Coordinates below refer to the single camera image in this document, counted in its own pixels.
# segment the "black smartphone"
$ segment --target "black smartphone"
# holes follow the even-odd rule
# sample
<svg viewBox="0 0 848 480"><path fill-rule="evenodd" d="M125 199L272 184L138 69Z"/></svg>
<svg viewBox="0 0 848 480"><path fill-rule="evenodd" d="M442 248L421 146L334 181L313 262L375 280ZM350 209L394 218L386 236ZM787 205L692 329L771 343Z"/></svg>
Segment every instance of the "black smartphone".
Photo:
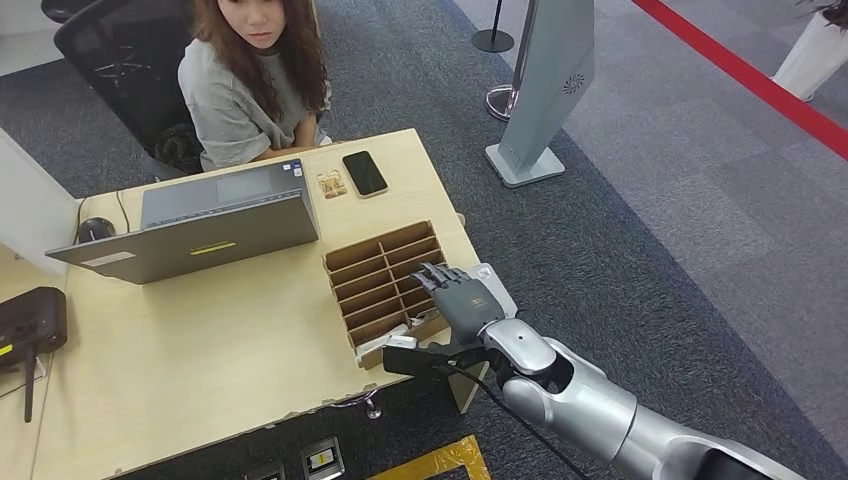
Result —
<svg viewBox="0 0 848 480"><path fill-rule="evenodd" d="M368 152L358 152L342 158L356 191L363 198L385 192L389 186Z"/></svg>

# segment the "laptop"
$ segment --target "laptop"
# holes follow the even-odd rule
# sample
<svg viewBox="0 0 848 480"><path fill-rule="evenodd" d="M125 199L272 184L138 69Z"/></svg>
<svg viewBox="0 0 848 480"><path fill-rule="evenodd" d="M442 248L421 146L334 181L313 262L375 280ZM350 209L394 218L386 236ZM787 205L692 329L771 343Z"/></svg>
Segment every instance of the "laptop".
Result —
<svg viewBox="0 0 848 480"><path fill-rule="evenodd" d="M142 229L45 255L139 285L318 240L300 160L147 190Z"/></svg>

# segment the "cardboard organizer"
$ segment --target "cardboard organizer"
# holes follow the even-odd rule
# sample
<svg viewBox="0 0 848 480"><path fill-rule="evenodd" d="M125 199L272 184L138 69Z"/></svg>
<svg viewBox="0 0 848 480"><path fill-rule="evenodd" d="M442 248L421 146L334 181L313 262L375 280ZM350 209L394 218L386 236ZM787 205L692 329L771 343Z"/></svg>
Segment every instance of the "cardboard organizer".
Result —
<svg viewBox="0 0 848 480"><path fill-rule="evenodd" d="M406 335L424 340L448 327L441 315L413 326L412 319L435 310L430 295L409 274L419 264L445 265L439 240L430 222L370 238L324 256L324 267L338 300L348 340L354 348L406 324ZM359 366L373 368L383 361L382 349L364 355Z"/></svg>

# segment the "chair backrest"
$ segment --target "chair backrest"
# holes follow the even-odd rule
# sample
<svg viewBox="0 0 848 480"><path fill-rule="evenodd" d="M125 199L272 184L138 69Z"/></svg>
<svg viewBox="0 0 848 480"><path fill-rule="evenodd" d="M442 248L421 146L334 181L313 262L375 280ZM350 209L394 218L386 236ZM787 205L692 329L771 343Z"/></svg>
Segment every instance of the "chair backrest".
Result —
<svg viewBox="0 0 848 480"><path fill-rule="evenodd" d="M191 124L177 68L191 41L188 0L98 0L68 20L56 47L155 157L159 135Z"/></svg>

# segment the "wooden desk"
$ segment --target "wooden desk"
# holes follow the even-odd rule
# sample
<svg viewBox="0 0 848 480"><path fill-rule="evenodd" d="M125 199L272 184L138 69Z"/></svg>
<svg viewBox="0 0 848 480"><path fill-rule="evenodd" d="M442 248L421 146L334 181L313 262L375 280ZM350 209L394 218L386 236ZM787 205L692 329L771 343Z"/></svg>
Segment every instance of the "wooden desk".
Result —
<svg viewBox="0 0 848 480"><path fill-rule="evenodd" d="M0 302L17 297L29 290L49 286L64 289L65 278L51 276L23 259L16 259L14 252L0 245ZM41 361L50 368L50 355L42 355ZM21 375L0 377L0 392L8 392L20 385ZM11 480L30 478L35 460L38 430L41 428L47 379L35 382L32 422L24 423L24 391L18 390L0 399L0 476Z"/></svg>
<svg viewBox="0 0 848 480"><path fill-rule="evenodd" d="M361 150L389 184L367 200L341 161ZM430 220L450 265L471 267L477 255L414 130L297 156L318 242L143 287L69 270L70 340L54 358L35 479L126 473L403 379L357 367L323 254ZM351 191L326 200L316 176L332 169ZM147 188L156 186L123 192L132 229ZM115 194L90 198L82 216L122 230Z"/></svg>

